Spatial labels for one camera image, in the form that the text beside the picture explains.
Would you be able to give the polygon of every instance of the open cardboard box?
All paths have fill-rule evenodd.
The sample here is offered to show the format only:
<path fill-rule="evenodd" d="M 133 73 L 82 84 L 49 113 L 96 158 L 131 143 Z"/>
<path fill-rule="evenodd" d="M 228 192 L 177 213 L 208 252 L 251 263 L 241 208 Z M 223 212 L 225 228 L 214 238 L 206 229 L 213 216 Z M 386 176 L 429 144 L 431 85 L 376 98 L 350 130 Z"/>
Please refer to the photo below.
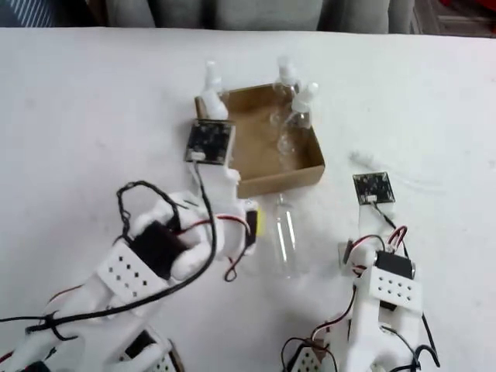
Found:
<path fill-rule="evenodd" d="M 229 167 L 239 171 L 238 198 L 300 188 L 319 182 L 326 164 L 313 128 L 305 148 L 284 159 L 277 151 L 277 136 L 270 128 L 270 114 L 277 108 L 272 85 L 244 88 L 229 93 L 229 120 L 236 126 L 233 159 Z M 207 119 L 202 100 L 195 99 L 199 119 Z"/>

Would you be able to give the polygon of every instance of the yellow component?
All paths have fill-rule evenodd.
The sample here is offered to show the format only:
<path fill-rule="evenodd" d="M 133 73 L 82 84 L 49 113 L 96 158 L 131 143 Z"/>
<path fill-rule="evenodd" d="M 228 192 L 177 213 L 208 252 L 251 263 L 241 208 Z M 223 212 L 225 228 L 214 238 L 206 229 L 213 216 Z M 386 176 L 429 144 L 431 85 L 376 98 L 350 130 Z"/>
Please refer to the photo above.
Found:
<path fill-rule="evenodd" d="M 265 212 L 258 207 L 257 209 L 257 236 L 265 235 Z"/>

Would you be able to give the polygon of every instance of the white tablecloth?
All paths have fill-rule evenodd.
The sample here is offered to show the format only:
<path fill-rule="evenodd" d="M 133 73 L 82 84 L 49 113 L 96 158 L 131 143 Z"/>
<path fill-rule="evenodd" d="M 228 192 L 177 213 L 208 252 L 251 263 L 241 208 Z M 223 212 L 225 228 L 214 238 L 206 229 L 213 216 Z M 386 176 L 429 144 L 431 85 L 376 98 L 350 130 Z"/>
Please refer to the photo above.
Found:
<path fill-rule="evenodd" d="M 189 187 L 185 123 L 206 58 L 219 62 L 227 88 L 241 88 L 273 81 L 288 53 L 322 89 L 315 130 L 327 168 L 315 187 L 290 193 L 322 264 L 294 283 L 240 273 L 226 284 L 226 263 L 215 263 L 153 325 L 187 370 L 280 370 L 282 343 L 308 335 L 350 295 L 336 243 L 357 235 L 351 175 L 362 170 L 347 155 L 359 148 L 442 185 L 416 191 L 391 177 L 396 220 L 422 268 L 442 370 L 494 369 L 494 40 L 2 29 L 0 51 L 0 316 L 38 315 L 54 292 L 88 277 L 119 234 L 114 193 L 127 181 Z M 153 198 L 126 200 L 139 213 Z M 0 325 L 0 351 L 25 326 Z M 435 369 L 427 356 L 422 366 Z"/>

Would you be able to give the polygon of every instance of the plastic bottle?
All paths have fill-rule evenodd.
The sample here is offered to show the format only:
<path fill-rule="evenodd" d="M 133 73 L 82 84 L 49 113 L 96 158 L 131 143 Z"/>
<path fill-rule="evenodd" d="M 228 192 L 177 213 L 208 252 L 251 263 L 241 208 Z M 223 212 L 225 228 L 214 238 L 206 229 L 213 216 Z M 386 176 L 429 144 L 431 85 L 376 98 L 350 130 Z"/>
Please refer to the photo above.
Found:
<path fill-rule="evenodd" d="M 303 252 L 298 243 L 293 206 L 282 194 L 278 195 L 274 209 L 274 247 L 276 254 L 276 272 L 283 277 L 297 277 L 308 271 Z"/>
<path fill-rule="evenodd" d="M 222 76 L 219 73 L 219 68 L 214 60 L 207 60 L 205 64 L 205 87 L 203 91 L 212 89 L 220 97 L 224 105 L 227 106 L 229 100 L 229 91 L 224 89 L 222 84 Z"/>
<path fill-rule="evenodd" d="M 310 103 L 319 91 L 317 83 L 309 84 L 298 93 L 291 104 L 286 105 L 281 113 L 281 134 L 277 141 L 279 154 L 286 156 L 297 148 L 304 149 L 308 140 L 308 130 L 312 127 L 310 118 Z"/>
<path fill-rule="evenodd" d="M 212 120 L 227 120 L 229 113 L 226 105 L 221 101 L 220 97 L 213 89 L 207 89 L 200 95 L 207 112 L 208 119 Z"/>
<path fill-rule="evenodd" d="M 298 73 L 288 56 L 280 56 L 277 59 L 279 65 L 279 77 L 272 85 L 276 96 L 276 109 L 270 115 L 270 126 L 276 130 L 281 121 L 283 107 L 291 103 L 293 98 L 299 93 Z"/>

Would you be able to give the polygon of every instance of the black circuit board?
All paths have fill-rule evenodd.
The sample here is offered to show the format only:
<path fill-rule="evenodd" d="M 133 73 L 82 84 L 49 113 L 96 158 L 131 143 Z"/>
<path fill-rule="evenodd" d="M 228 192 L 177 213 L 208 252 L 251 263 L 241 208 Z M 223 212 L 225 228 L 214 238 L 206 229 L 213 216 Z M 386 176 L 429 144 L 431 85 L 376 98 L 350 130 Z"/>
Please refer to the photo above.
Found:
<path fill-rule="evenodd" d="M 191 153 L 203 153 L 204 160 L 199 163 L 223 165 L 226 163 L 229 140 L 233 124 L 226 120 L 195 120 L 191 127 L 185 161 L 193 161 Z"/>
<path fill-rule="evenodd" d="M 373 196 L 377 204 L 394 202 L 393 189 L 387 172 L 354 174 L 353 182 L 360 205 L 370 204 L 370 197 Z"/>

